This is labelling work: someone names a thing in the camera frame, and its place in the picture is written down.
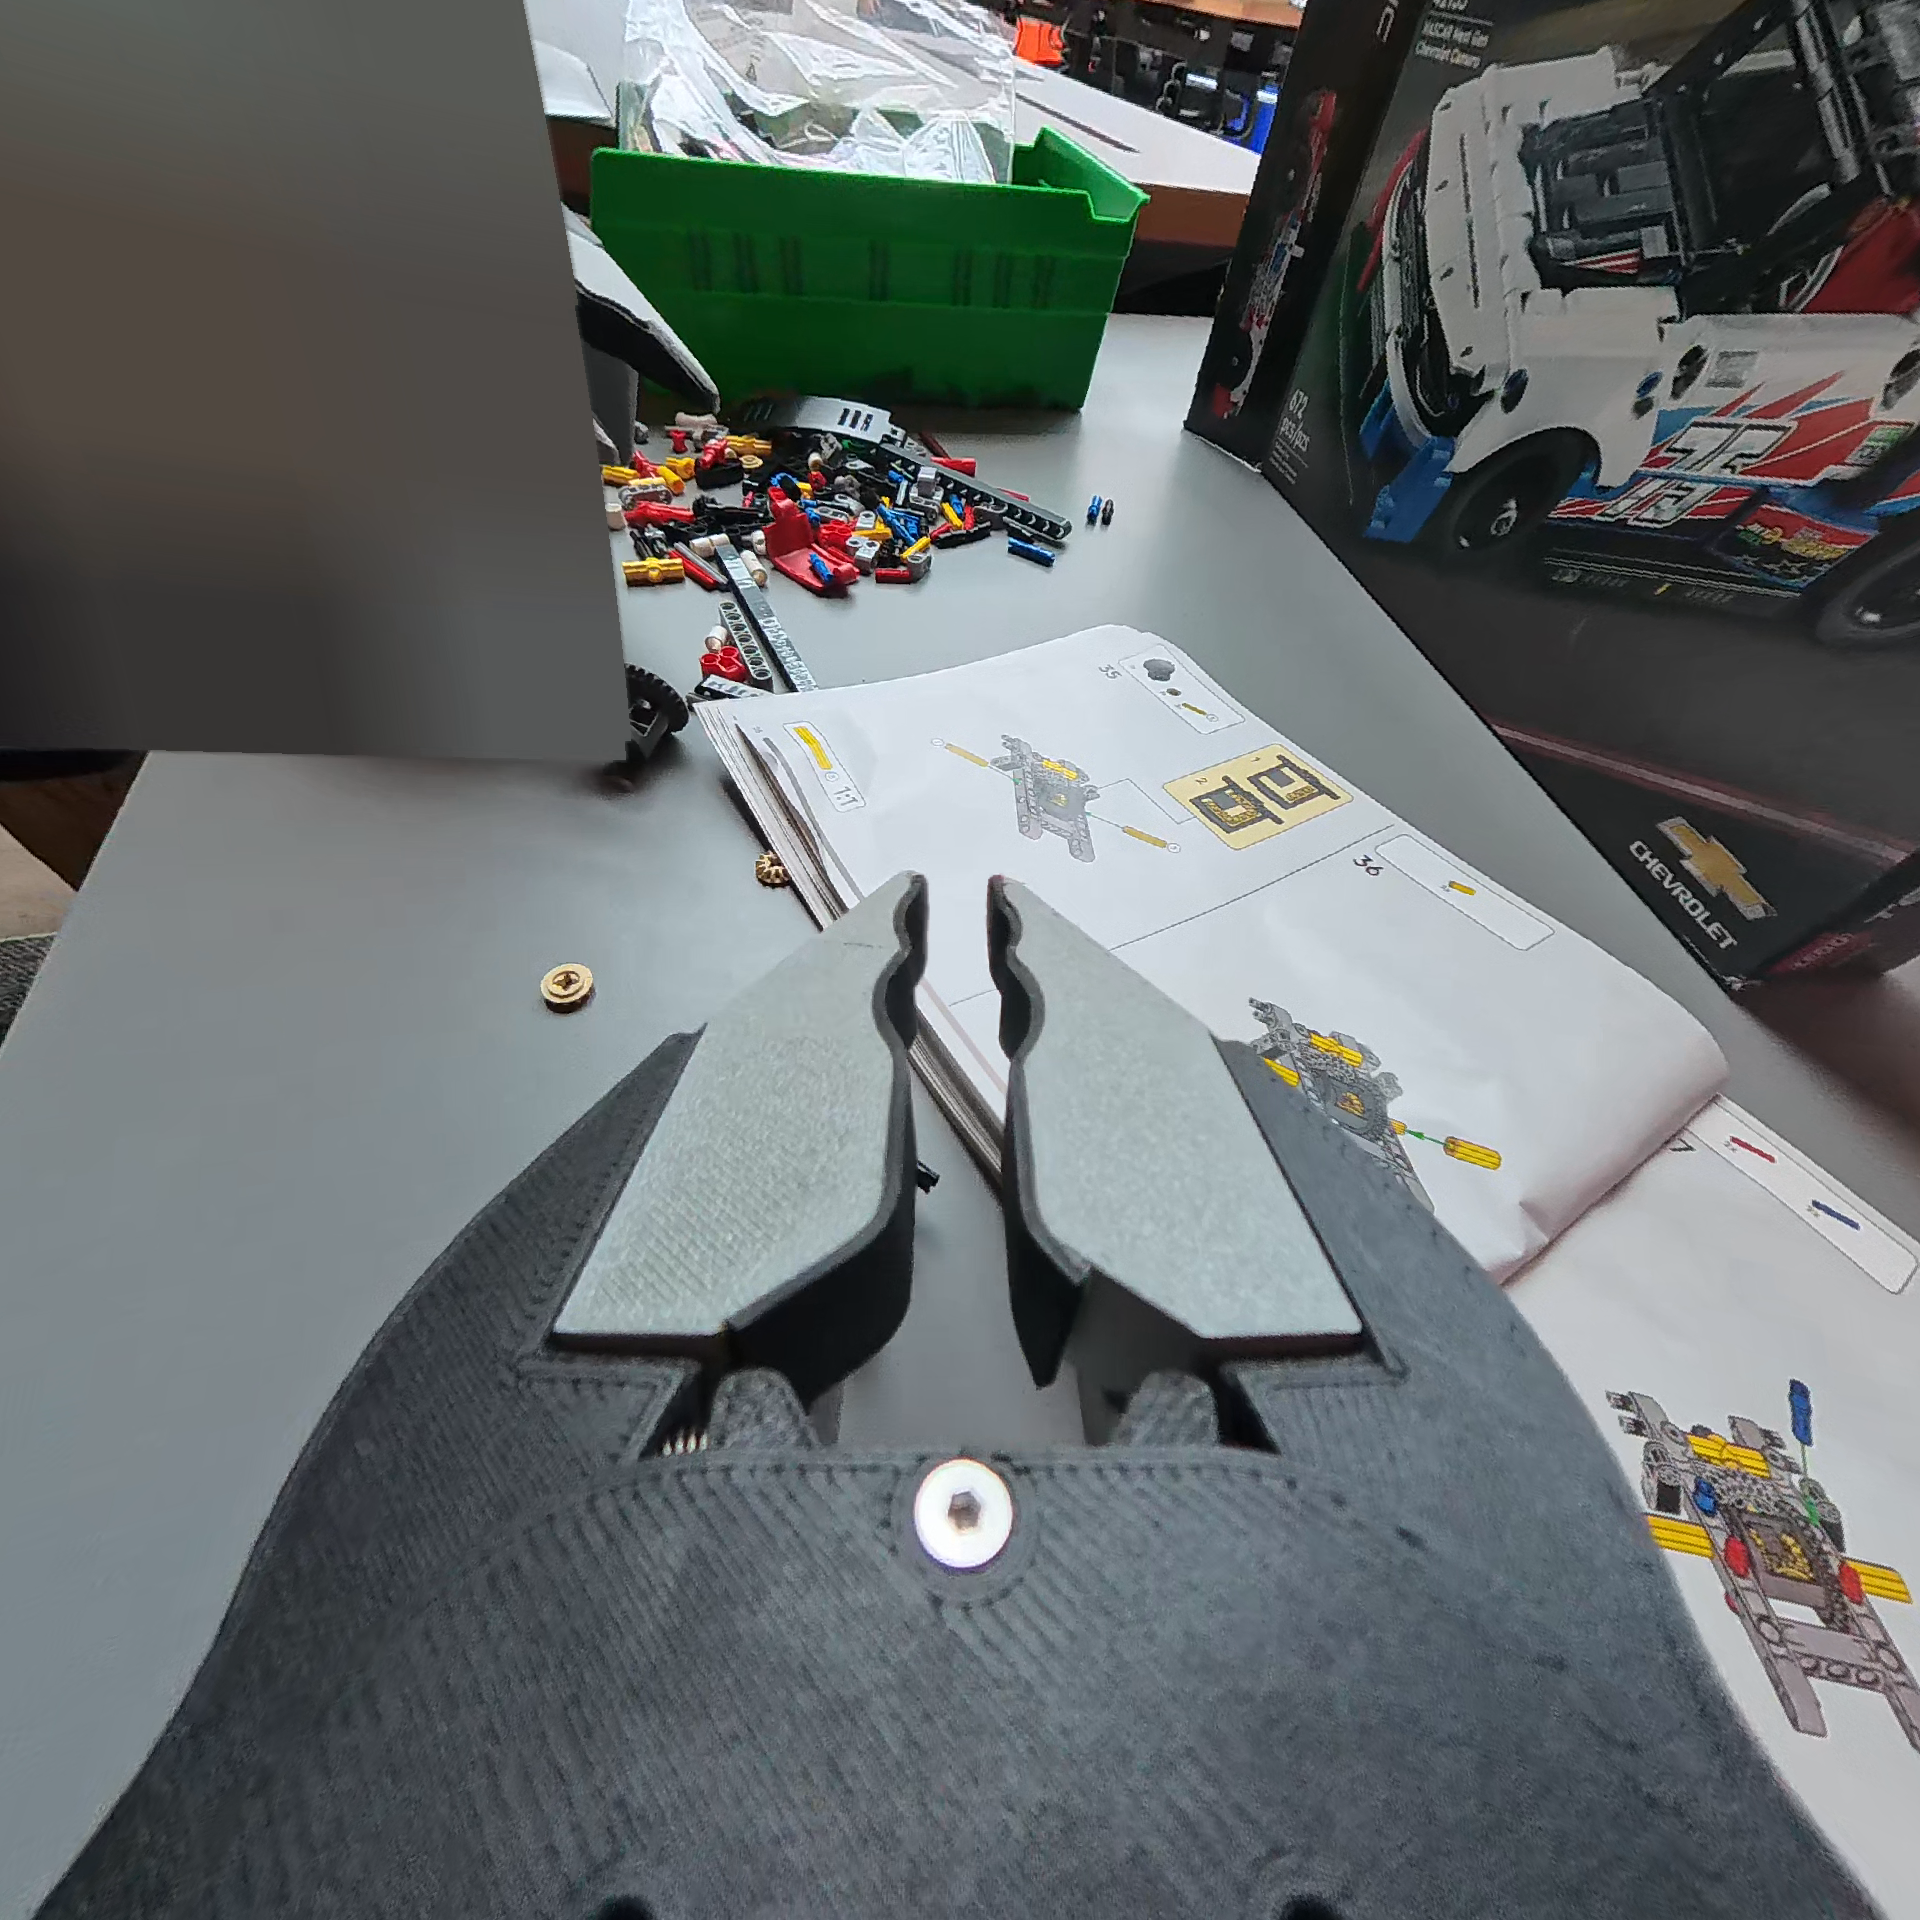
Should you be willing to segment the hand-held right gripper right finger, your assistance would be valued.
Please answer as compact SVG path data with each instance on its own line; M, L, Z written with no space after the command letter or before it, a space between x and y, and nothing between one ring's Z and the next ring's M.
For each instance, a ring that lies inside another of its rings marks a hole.
M1361 1322L1211 1031L1031 888L987 889L1007 1057L1015 1331L1128 1392L1158 1369L1358 1353Z

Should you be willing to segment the black lego beam with holes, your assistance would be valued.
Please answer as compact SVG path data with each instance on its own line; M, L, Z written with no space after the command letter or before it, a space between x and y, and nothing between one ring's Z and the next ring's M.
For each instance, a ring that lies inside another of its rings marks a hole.
M727 633L727 644L741 655L747 682L754 684L761 692L790 690L782 667L777 665L773 651L762 643L761 631L751 623L751 616L737 603L737 600L731 595L721 595L715 613Z

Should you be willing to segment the wood-edged background table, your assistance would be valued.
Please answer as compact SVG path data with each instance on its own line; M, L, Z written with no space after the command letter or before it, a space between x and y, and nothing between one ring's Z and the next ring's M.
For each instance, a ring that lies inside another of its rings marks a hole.
M1024 60L1015 60L1015 122L1022 139L1056 128L1144 193L1191 187L1246 199L1256 179L1256 152Z

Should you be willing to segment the race car lego box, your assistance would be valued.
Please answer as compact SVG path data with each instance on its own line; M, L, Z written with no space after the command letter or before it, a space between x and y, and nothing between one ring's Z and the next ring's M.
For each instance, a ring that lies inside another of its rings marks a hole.
M1733 991L1914 959L1914 4L1309 4L1191 397Z

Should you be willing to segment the long dark grey studded beam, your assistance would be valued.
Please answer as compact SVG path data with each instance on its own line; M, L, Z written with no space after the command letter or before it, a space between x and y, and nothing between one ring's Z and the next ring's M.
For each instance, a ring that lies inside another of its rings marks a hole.
M790 690L815 690L815 680L811 676L803 659L799 657L799 650L793 643L790 633L777 617L773 602L758 583L751 565L731 547L731 543L721 543L720 537L713 544L713 559L720 562L731 595L737 602L741 613L747 619L751 633L755 636L758 650L768 655L768 659L775 664L778 680Z

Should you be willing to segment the lego instruction booklet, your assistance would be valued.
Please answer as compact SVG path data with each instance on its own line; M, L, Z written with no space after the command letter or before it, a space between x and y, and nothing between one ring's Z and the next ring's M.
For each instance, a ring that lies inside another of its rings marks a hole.
M928 879L921 1073L987 1173L1002 873L1518 1281L1773 1764L1914 1916L1914 1239L1727 1101L1690 1015L1157 636L701 724L817 922Z

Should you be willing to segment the clear plastic bag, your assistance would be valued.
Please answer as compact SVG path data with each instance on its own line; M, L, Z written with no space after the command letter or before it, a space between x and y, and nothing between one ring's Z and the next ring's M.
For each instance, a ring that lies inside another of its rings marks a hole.
M1007 183L1016 64L949 3L630 3L617 146L809 172Z

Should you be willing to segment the black curved lego panel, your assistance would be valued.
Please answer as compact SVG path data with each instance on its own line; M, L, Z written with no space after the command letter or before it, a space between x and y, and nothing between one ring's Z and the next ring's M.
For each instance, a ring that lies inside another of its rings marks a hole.
M793 436L850 442L864 449L913 449L917 442L885 409L839 397L755 397L735 409L734 426L761 442Z

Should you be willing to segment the pile of loose lego pieces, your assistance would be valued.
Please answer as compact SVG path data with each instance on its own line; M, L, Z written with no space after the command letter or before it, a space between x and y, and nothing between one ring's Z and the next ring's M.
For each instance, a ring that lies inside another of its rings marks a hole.
M839 439L755 439L699 418L667 432L669 449L606 465L607 525L632 543L626 583L695 583L731 592L713 544L821 597L862 580L913 585L933 559L1005 539L1022 559L1050 562L1072 520L1026 493L989 485L970 459L903 426L913 449Z

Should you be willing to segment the green plastic bin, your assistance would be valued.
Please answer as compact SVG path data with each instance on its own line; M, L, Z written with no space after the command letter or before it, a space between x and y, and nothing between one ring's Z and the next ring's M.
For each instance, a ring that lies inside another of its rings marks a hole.
M728 401L1072 411L1142 204L1050 128L1010 183L592 156L592 226Z

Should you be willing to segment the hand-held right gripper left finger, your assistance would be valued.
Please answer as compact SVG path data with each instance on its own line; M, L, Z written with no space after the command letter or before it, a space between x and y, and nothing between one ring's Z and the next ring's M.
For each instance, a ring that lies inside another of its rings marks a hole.
M557 1344L769 1369L803 1403L887 1344L913 1261L926 931L926 880L894 875L704 1027Z

